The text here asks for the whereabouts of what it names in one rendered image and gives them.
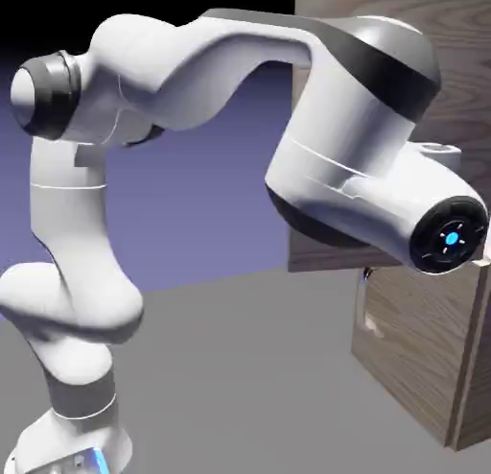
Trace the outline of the small wooden cabinet door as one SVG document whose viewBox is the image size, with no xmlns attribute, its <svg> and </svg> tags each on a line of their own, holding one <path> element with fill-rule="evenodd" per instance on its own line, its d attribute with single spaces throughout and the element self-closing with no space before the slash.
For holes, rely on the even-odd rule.
<svg viewBox="0 0 491 474">
<path fill-rule="evenodd" d="M 354 319 L 351 350 L 365 369 L 442 445 L 491 439 L 491 265 L 376 269 L 365 310 L 384 333 Z"/>
</svg>

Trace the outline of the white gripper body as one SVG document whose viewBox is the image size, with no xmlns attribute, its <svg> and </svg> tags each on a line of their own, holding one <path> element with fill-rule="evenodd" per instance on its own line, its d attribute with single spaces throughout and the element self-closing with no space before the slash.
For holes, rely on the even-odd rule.
<svg viewBox="0 0 491 474">
<path fill-rule="evenodd" d="M 472 260 L 472 263 L 479 267 L 491 265 L 491 227 L 487 230 L 482 251 Z"/>
</svg>

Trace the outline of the wooden cabinet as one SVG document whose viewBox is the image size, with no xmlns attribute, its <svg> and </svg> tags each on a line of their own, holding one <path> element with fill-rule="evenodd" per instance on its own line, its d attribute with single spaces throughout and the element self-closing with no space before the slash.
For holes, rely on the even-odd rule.
<svg viewBox="0 0 491 474">
<path fill-rule="evenodd" d="M 459 147 L 462 177 L 491 209 L 491 0 L 295 0 L 295 10 L 386 15 L 433 40 L 443 87 L 413 139 Z M 453 273 L 425 276 L 373 248 L 289 238 L 293 273 L 365 270 L 352 352 L 426 430 L 455 450 L 491 438 L 491 250 Z"/>
</svg>

